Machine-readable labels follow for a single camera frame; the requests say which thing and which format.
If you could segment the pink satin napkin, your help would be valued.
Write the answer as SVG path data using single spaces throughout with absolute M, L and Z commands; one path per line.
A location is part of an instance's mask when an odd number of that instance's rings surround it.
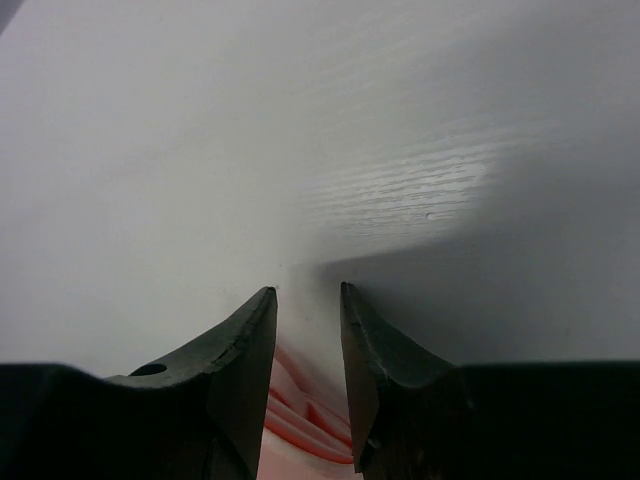
M 278 344 L 271 371 L 259 479 L 360 479 L 351 426 L 333 391 Z

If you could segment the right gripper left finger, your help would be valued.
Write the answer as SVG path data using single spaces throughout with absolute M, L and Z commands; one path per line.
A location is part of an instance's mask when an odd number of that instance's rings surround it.
M 277 297 L 128 375 L 54 363 L 1 368 L 5 479 L 253 479 L 275 350 Z

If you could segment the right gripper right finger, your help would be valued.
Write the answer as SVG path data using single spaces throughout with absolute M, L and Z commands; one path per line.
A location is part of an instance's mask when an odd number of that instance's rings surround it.
M 635 479 L 635 361 L 451 364 L 340 291 L 355 470 L 366 479 Z

